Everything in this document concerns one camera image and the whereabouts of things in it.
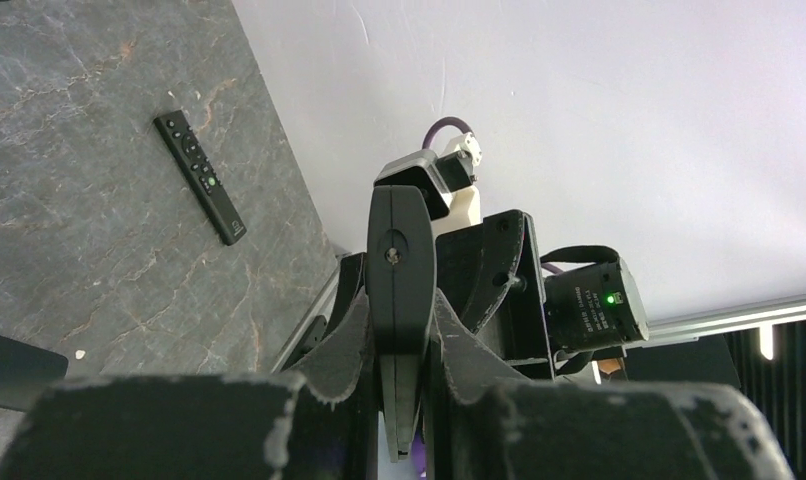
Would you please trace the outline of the black remote with buttons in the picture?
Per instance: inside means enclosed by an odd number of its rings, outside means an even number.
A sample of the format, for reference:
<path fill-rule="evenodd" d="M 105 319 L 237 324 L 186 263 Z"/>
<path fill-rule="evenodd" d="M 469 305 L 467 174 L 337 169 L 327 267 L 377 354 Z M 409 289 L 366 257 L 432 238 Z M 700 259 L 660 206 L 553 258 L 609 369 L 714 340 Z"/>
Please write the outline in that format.
<path fill-rule="evenodd" d="M 235 245 L 247 228 L 183 111 L 157 116 L 153 124 L 221 241 Z"/>

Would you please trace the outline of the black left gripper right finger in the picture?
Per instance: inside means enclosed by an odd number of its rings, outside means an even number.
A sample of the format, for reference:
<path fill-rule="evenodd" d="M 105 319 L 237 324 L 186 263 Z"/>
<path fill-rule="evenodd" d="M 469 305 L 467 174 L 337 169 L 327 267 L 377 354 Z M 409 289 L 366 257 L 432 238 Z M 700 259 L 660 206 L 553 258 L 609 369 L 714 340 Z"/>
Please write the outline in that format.
<path fill-rule="evenodd" d="M 504 362 L 465 327 L 443 292 L 435 293 L 430 332 L 430 406 L 470 406 L 487 392 L 529 379 Z"/>

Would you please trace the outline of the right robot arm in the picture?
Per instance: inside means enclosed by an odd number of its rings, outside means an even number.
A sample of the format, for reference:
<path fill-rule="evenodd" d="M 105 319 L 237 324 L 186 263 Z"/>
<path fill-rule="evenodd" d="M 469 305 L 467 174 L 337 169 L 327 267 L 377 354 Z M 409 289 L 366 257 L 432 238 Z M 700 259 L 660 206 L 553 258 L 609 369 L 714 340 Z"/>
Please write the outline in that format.
<path fill-rule="evenodd" d="M 341 267 L 333 322 L 367 295 L 378 351 L 411 354 L 430 336 L 433 368 L 452 383 L 551 380 L 648 336 L 617 251 L 580 245 L 540 254 L 532 220 L 519 210 L 436 233 L 421 203 L 385 201 L 370 213 L 366 250 Z"/>

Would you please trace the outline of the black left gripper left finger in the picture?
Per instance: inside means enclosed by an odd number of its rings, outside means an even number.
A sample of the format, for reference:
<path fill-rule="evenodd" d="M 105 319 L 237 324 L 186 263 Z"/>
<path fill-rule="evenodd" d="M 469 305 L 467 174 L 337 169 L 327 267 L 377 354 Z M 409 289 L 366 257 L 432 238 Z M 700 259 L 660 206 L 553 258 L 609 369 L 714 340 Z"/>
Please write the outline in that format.
<path fill-rule="evenodd" d="M 315 401 L 334 408 L 353 395 L 372 363 L 371 334 L 369 299 L 359 291 L 336 329 L 285 373 L 299 375 Z"/>

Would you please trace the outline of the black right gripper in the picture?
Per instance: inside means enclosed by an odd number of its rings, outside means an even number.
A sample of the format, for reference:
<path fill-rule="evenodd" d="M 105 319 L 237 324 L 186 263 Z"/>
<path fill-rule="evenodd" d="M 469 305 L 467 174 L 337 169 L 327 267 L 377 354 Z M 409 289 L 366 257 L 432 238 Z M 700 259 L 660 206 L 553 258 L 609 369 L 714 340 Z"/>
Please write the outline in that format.
<path fill-rule="evenodd" d="M 474 227 L 431 240 L 424 209 L 381 209 L 369 216 L 364 254 L 343 258 L 339 272 L 339 316 L 344 318 L 375 266 L 392 263 L 387 247 L 413 254 L 413 272 L 437 288 L 436 305 L 447 305 L 477 340 L 527 378 L 551 380 L 554 368 L 542 313 L 540 264 L 529 215 L 511 210 Z"/>

